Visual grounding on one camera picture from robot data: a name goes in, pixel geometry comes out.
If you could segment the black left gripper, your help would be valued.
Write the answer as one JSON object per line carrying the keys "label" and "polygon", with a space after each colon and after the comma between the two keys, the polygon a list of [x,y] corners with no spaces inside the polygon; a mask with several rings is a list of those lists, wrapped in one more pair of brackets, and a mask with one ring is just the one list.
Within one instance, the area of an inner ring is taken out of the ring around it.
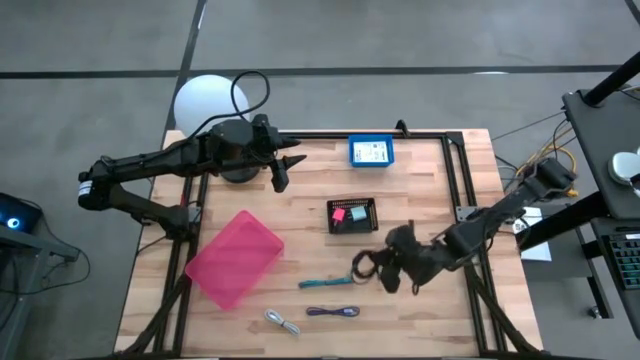
{"label": "black left gripper", "polygon": [[289,183],[286,170],[307,158],[306,155],[283,156],[277,158],[280,149],[295,147],[301,141],[287,136],[260,136],[254,130],[250,131],[251,139],[247,145],[247,162],[254,167],[269,167],[272,172],[271,183],[277,193],[285,190]]}

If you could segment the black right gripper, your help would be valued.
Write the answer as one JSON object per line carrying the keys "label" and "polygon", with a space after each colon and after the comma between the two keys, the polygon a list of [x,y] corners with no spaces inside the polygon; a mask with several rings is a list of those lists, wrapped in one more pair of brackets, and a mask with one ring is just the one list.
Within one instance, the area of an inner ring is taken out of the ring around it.
{"label": "black right gripper", "polygon": [[373,261],[387,261],[386,264],[375,264],[374,273],[387,293],[394,294],[400,285],[400,271],[410,278],[411,292],[418,294],[420,287],[431,281],[444,268],[449,260],[448,251],[441,242],[430,245],[387,246],[386,249],[374,252]]}

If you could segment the white SD card reader box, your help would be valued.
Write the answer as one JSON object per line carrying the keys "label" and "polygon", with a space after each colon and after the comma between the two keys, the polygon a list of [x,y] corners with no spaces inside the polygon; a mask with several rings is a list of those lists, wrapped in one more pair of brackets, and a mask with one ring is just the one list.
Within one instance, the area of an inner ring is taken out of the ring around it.
{"label": "white SD card reader box", "polygon": [[384,141],[355,142],[352,150],[355,164],[389,162],[387,144]]}

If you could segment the pink translucent plastic bin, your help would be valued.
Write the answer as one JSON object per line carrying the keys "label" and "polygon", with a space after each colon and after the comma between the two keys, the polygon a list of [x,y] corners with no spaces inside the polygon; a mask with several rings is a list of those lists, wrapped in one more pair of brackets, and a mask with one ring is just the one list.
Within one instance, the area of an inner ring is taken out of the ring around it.
{"label": "pink translucent plastic bin", "polygon": [[221,310],[235,308],[278,261],[283,241],[240,211],[186,265],[187,276]]}

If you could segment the black slotted basket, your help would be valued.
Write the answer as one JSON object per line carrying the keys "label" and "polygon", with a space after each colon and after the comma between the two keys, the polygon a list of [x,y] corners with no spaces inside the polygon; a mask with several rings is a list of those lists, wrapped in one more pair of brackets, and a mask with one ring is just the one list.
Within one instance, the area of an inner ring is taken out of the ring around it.
{"label": "black slotted basket", "polygon": [[[328,217],[328,232],[330,234],[363,234],[377,231],[379,228],[374,198],[329,200],[326,205]],[[349,209],[357,206],[366,207],[367,218],[362,221],[353,222]],[[338,224],[335,224],[332,220],[332,214],[335,208],[343,208],[346,211],[344,220]]]}

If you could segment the blue plastic tray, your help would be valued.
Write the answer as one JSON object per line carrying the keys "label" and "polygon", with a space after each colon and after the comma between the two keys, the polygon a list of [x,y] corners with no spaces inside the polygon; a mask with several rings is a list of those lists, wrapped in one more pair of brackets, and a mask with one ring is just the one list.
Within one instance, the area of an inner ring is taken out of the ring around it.
{"label": "blue plastic tray", "polygon": [[[388,163],[364,163],[355,164],[353,162],[353,144],[355,142],[384,141],[387,144],[389,162]],[[355,134],[348,137],[349,162],[353,167],[388,167],[395,162],[393,137],[386,134]]]}

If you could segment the white globe black table lamp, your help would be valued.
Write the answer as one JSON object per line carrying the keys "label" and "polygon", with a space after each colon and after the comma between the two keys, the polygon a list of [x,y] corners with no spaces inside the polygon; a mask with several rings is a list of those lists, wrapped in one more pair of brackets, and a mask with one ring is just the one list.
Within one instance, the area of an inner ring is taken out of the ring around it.
{"label": "white globe black table lamp", "polygon": [[199,159],[240,160],[254,130],[236,112],[247,110],[244,92],[232,81],[218,75],[202,75],[187,81],[178,91],[173,114],[176,128],[185,136],[196,134]]}

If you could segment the white paper sheet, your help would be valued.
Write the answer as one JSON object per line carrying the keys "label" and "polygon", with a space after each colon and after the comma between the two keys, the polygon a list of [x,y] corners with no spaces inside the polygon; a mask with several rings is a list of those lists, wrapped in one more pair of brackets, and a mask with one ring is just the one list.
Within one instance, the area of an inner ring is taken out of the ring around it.
{"label": "white paper sheet", "polygon": [[[525,207],[524,215],[513,222],[512,230],[514,234],[519,234],[527,230],[531,225],[543,220],[544,216],[540,208]],[[521,252],[522,260],[551,262],[552,256],[547,242],[537,245],[529,250]]]}

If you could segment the black cart desk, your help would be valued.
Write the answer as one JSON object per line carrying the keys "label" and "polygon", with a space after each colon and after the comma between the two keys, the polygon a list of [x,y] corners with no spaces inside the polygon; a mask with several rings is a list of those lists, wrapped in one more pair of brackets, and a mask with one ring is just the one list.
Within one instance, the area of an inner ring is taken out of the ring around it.
{"label": "black cart desk", "polygon": [[593,107],[586,92],[562,97],[570,121],[598,190],[536,223],[518,237],[528,250],[594,218],[640,221],[640,197],[609,174],[609,161],[619,152],[640,149],[640,100],[616,91]]}

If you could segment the black keyboard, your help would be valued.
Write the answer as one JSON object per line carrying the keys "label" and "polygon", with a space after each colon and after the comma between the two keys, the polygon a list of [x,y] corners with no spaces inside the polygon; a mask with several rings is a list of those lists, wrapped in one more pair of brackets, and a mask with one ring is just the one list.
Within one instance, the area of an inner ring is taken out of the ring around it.
{"label": "black keyboard", "polygon": [[602,240],[619,285],[625,291],[640,290],[640,233],[615,233]]}

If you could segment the white round device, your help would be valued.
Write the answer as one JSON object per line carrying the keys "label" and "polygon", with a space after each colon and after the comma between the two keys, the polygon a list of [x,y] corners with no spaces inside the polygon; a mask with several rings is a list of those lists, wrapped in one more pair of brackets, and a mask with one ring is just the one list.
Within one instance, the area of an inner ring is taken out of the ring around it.
{"label": "white round device", "polygon": [[640,186],[640,147],[635,152],[615,153],[608,161],[608,172],[621,185]]}

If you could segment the grey metal stand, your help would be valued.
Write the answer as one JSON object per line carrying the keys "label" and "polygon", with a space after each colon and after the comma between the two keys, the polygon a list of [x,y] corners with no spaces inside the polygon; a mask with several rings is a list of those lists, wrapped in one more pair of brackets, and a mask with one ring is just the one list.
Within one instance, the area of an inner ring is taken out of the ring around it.
{"label": "grey metal stand", "polygon": [[17,277],[18,287],[8,291],[14,297],[15,307],[6,323],[0,326],[0,360],[13,360],[32,307],[30,295],[42,290],[41,279],[49,257],[55,255],[75,262],[79,250],[4,226],[0,226],[0,244],[12,248],[16,264],[24,267]]}

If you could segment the blue lit computer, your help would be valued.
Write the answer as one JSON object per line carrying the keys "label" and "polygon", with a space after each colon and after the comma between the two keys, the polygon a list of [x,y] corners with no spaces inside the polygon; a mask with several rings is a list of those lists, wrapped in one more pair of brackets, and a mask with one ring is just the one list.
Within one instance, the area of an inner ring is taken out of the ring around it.
{"label": "blue lit computer", "polygon": [[0,225],[11,230],[32,234],[42,217],[42,211],[11,195],[0,193]]}

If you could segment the black pole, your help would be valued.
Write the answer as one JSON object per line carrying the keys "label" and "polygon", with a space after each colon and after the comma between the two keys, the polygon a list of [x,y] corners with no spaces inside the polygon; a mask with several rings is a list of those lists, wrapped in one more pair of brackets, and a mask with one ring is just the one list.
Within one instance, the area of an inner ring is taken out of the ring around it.
{"label": "black pole", "polygon": [[620,89],[628,80],[635,77],[638,73],[640,73],[640,51],[594,88],[581,94],[582,101],[590,107],[599,107],[609,95]]}

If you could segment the black aluminium rig frame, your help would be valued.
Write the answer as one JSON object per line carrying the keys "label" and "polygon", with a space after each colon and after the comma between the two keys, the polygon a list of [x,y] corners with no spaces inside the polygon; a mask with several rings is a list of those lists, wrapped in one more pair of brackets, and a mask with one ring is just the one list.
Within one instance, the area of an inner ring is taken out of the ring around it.
{"label": "black aluminium rig frame", "polygon": [[[345,276],[354,255],[380,247],[393,227],[413,221],[426,241],[454,222],[456,206],[493,205],[503,190],[488,132],[396,133],[395,162],[386,168],[351,166],[345,131],[307,131],[301,139],[295,153],[307,158],[289,171],[282,193],[273,191],[269,172],[238,185],[215,177],[192,186],[171,175],[156,180],[152,197],[161,204],[202,202],[200,246],[245,210],[283,241],[284,251],[232,310],[192,288],[172,309],[155,350],[172,357],[369,358],[508,349],[463,271],[442,272],[418,295],[409,280],[396,294],[377,281],[300,288],[304,280]],[[378,230],[330,234],[326,203],[355,198],[375,199]]]}

